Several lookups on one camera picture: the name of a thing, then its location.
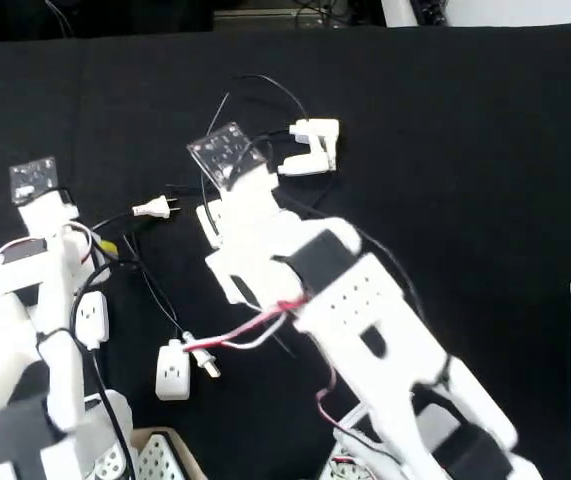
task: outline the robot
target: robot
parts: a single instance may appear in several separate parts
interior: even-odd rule
[[[331,142],[313,125],[330,123],[308,119],[296,125],[297,136],[316,148],[315,172],[322,170],[318,148],[329,152]],[[335,138],[338,132],[329,130]],[[317,395],[319,412],[338,441],[326,478],[333,473],[330,464],[349,459],[379,480],[541,479],[531,462],[513,453],[517,433],[510,420],[466,365],[431,335],[380,260],[362,253],[358,229],[340,218],[303,220],[281,208],[277,175],[236,124],[188,149],[221,194],[197,215],[215,250],[206,263],[228,301],[262,312],[287,310],[295,328],[317,344],[333,381],[340,374],[360,401],[338,422],[322,408],[332,386]],[[290,168],[304,173],[300,160]],[[327,163],[335,168],[335,158]],[[13,189],[15,200],[29,199],[19,210],[30,237],[0,249],[0,479],[78,480],[117,439],[106,403],[125,438],[131,411],[114,391],[107,392],[108,402],[101,398],[85,411],[81,355],[65,330],[82,297],[78,286],[92,275],[104,280],[109,271],[101,270],[104,256],[87,256],[84,249],[97,237],[75,231],[73,203],[48,180],[43,184],[49,167],[38,168],[36,176],[21,171],[26,180]],[[38,301],[23,300],[34,286]],[[229,345],[229,339],[217,342]],[[209,345],[207,339],[184,340],[184,352]],[[41,358],[50,369],[47,397],[8,407],[22,371]],[[421,392],[433,401],[417,414],[413,400]],[[377,439],[354,428],[365,417]],[[20,445],[23,428],[36,432],[40,443]],[[136,469],[129,473],[135,477]]]
[[[65,331],[80,285],[109,276],[106,258],[92,248],[99,238],[74,221],[78,209],[57,187],[52,158],[12,167],[10,176],[29,236],[0,248],[0,479],[83,479],[116,437],[105,403],[84,398],[81,350]],[[8,405],[39,361],[49,368],[49,393]],[[127,400],[106,395],[129,438]]]

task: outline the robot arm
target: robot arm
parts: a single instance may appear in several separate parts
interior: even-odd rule
[[[29,199],[19,211],[30,236],[0,249],[0,480],[82,480],[115,434],[100,402],[86,411],[76,343],[53,333],[70,329],[79,287],[106,259],[91,255],[93,238],[77,231],[78,209],[55,188],[53,159],[10,172],[14,199],[21,192]],[[38,361],[49,369],[46,396],[8,404],[25,369]],[[106,395],[129,438],[127,401],[117,392]]]
[[[516,430],[470,370],[445,352],[378,259],[360,256],[354,227],[338,218],[301,220],[281,209],[271,194],[276,176],[260,152],[245,155],[247,145],[230,124],[188,147],[221,191],[221,200],[209,204],[219,235],[204,207],[197,209],[218,248],[206,262],[230,303],[268,309],[282,299],[309,299],[294,325],[315,339],[370,416],[390,455],[381,459],[365,449],[364,459],[385,466],[377,477],[540,479],[511,452]],[[417,385],[451,401],[464,419],[432,448],[412,404]]]

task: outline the white connector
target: white connector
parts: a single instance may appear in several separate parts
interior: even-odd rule
[[[289,126],[298,143],[309,144],[310,153],[287,157],[278,167],[280,175],[312,175],[336,170],[339,123],[333,118],[298,120]]]
[[[189,398],[189,353],[180,340],[161,347],[156,363],[156,396],[163,401]]]
[[[169,202],[175,201],[174,199],[167,199],[165,195],[156,197],[142,205],[132,207],[132,213],[135,217],[147,215],[149,217],[169,218],[171,212],[180,210],[179,207],[170,208]]]
[[[81,299],[76,312],[76,336],[89,350],[109,339],[107,300],[102,292],[89,292]]]
[[[183,332],[183,340],[185,340],[186,343],[193,342],[194,335],[189,332]],[[214,355],[204,348],[192,350],[190,353],[194,355],[198,367],[204,368],[210,377],[218,378],[221,376],[221,371],[216,366],[216,357]]]

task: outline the black table surface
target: black table surface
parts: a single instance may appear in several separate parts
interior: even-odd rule
[[[512,419],[518,452],[546,479],[571,478],[571,26],[196,34],[0,44],[0,245],[24,234],[7,168],[55,155],[83,220],[196,185],[185,145],[224,91],[222,121],[249,134],[298,112],[261,82],[340,119],[340,173],[321,204],[391,247],[414,278],[433,333]],[[326,179],[288,179],[311,201]],[[193,200],[141,233],[149,267],[197,335],[250,315],[204,263]],[[118,227],[112,230],[117,235]],[[311,478],[332,445],[314,393],[327,370],[283,333],[252,352],[219,351],[222,377],[193,372],[192,397],[154,395],[158,348],[173,334],[140,277],[105,288],[108,383],[137,426],[175,427],[211,478]],[[351,399],[339,392],[330,410]]]

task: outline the white power outlet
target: white power outlet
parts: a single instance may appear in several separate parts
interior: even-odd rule
[[[76,312],[76,336],[90,350],[109,339],[107,300],[102,292],[86,293]]]
[[[156,364],[156,396],[160,400],[189,398],[189,353],[183,351],[180,340],[170,340],[161,347]]]

